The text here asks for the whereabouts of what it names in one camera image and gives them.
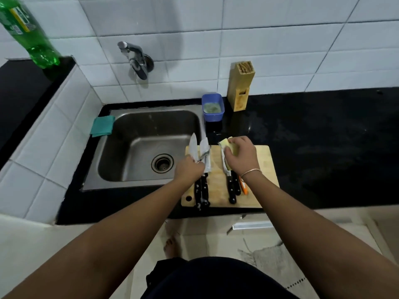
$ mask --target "bracelet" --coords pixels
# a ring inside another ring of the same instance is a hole
[[[251,169],[251,170],[249,170],[249,171],[247,171],[247,172],[241,174],[241,178],[242,178],[245,174],[247,174],[247,173],[249,173],[249,172],[251,172],[251,171],[255,171],[255,170],[262,173],[262,171],[261,171],[260,169]]]

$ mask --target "black granite countertop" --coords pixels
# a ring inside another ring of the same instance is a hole
[[[32,60],[9,60],[0,68],[0,168],[75,65],[71,57],[59,66],[39,68]]]
[[[112,109],[200,104],[200,99],[106,105]],[[399,182],[399,88],[250,96],[245,111],[225,101],[222,122],[206,123],[211,145],[247,135],[269,145],[280,187],[312,209],[393,205]],[[82,192],[99,138],[90,138],[59,211],[57,224],[97,222],[158,186]],[[170,218],[261,212],[180,202]]]

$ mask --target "green plastic bottle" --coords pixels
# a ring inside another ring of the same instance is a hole
[[[59,65],[57,52],[18,0],[0,0],[0,23],[27,50],[30,58],[40,68]]]

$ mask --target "bottle label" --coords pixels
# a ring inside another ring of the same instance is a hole
[[[0,23],[4,25],[11,35],[24,34],[36,29],[32,18],[21,6],[1,10]]]

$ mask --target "foot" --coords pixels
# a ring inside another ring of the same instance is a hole
[[[164,252],[167,259],[180,257],[180,247],[173,236],[166,241]]]

